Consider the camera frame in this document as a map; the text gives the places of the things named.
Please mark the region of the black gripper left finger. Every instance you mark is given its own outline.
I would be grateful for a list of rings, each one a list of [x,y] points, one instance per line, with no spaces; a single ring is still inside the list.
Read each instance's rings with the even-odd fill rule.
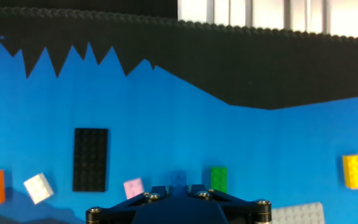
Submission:
[[[92,207],[86,211],[87,224],[131,224],[145,205],[167,198],[166,186],[155,186],[111,208]]]

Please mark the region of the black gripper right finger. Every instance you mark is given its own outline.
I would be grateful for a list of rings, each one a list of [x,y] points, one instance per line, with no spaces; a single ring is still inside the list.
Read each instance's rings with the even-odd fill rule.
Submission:
[[[211,202],[216,211],[211,211],[226,223],[261,224],[272,222],[272,203],[266,199],[245,201],[216,189],[207,189],[204,184],[190,186],[190,196]]]

